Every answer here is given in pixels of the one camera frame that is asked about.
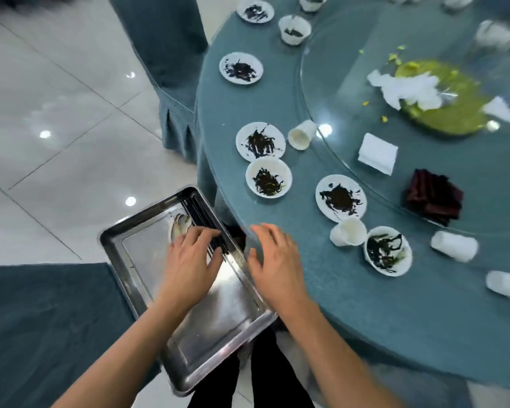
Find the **hand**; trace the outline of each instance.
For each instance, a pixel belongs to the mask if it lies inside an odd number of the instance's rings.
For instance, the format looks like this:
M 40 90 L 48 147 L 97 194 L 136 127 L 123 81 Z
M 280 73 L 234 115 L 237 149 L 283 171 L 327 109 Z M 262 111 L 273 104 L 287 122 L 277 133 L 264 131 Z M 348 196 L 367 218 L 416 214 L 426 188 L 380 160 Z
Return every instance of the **hand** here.
M 164 282 L 157 302 L 165 301 L 178 312 L 187 313 L 208 293 L 223 262 L 218 247 L 206 265 L 208 246 L 220 231 L 191 226 L 168 246 Z
M 263 247 L 264 265 L 261 266 L 254 248 L 247 262 L 251 276 L 260 294 L 283 317 L 309 300 L 299 248 L 291 235 L 276 225 L 252 225 Z

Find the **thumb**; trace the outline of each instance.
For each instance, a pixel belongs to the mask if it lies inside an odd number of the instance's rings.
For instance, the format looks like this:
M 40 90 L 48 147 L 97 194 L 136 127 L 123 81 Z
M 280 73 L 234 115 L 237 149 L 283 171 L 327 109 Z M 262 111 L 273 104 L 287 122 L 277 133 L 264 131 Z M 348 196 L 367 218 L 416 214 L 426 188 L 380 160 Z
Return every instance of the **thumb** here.
M 215 278 L 217 278 L 219 268 L 221 267 L 222 263 L 223 263 L 222 249 L 218 247 L 214 251 L 214 254 L 211 256 L 210 263 L 208 264 L 208 274 L 209 278 L 211 279 L 211 283 L 214 283 Z
M 260 265 L 259 259 L 257 259 L 257 251 L 254 247 L 250 249 L 247 264 L 250 266 L 251 275 L 253 277 L 256 277 L 256 275 L 258 276 L 263 271 L 263 267 Z

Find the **dining table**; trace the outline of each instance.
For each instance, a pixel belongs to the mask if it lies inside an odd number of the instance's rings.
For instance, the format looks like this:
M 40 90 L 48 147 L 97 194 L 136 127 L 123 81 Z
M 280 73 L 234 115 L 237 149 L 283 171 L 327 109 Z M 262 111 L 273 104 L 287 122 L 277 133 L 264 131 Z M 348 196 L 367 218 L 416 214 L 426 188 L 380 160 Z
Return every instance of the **dining table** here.
M 465 68 L 510 104 L 510 51 L 498 58 L 473 47 L 484 20 L 510 23 L 510 0 L 474 0 L 459 11 L 443 8 L 442 0 L 327 0 L 316 13 L 301 11 L 299 0 L 265 1 L 275 9 L 267 23 L 248 23 L 236 12 L 227 18 L 211 41 L 197 91 L 204 168 L 232 217 L 250 238 L 250 225 L 261 222 L 293 237 L 308 293 L 343 336 L 417 369 L 510 386 L 510 299 L 486 287 L 490 270 L 510 272 L 510 124 L 491 134 L 438 135 L 389 107 L 367 82 L 374 69 L 394 71 L 389 54 L 404 61 L 437 58 Z M 312 25 L 299 46 L 281 39 L 278 20 L 287 14 Z M 259 81 L 236 85 L 220 74 L 221 59 L 232 52 L 262 63 Z M 237 132 L 265 122 L 287 138 L 304 120 L 320 128 L 306 150 L 286 146 L 289 191 L 258 196 L 246 184 L 248 162 L 236 149 Z M 368 132 L 399 147 L 392 175 L 357 160 Z M 479 251 L 469 263 L 433 250 L 432 236 L 446 229 L 405 206 L 414 169 L 449 176 L 464 191 L 461 219 L 447 230 L 476 238 Z M 389 226 L 407 238 L 413 263 L 406 274 L 378 273 L 362 247 L 331 243 L 336 223 L 319 210 L 315 190 L 333 174 L 363 188 L 367 229 Z

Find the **stainless steel tray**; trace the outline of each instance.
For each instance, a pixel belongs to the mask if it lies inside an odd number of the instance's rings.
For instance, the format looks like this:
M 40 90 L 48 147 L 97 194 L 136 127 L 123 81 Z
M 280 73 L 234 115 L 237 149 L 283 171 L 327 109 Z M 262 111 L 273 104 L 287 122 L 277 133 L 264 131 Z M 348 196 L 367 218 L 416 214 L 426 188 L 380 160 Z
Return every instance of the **stainless steel tray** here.
M 202 208 L 205 221 L 221 231 L 225 247 L 223 265 L 208 296 L 189 312 L 160 356 L 174 394 L 181 397 L 276 319 L 248 276 L 242 252 L 194 186 L 122 219 L 99 236 L 134 315 L 142 315 L 158 291 L 176 215 L 189 214 L 195 225 L 204 225 L 195 213 L 187 212 L 192 210 L 187 201 Z M 212 253 L 210 248 L 208 260 Z

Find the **person's left hand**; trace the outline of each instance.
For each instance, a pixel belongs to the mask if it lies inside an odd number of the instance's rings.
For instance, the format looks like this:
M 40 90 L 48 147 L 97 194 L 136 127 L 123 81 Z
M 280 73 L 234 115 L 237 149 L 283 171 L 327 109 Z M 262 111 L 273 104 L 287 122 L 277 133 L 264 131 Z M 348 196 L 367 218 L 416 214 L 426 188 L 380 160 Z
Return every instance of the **person's left hand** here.
M 218 247 L 206 265 L 208 246 L 220 234 L 217 229 L 191 226 L 168 246 L 164 282 L 156 302 L 165 301 L 187 313 L 206 296 L 223 262 Z

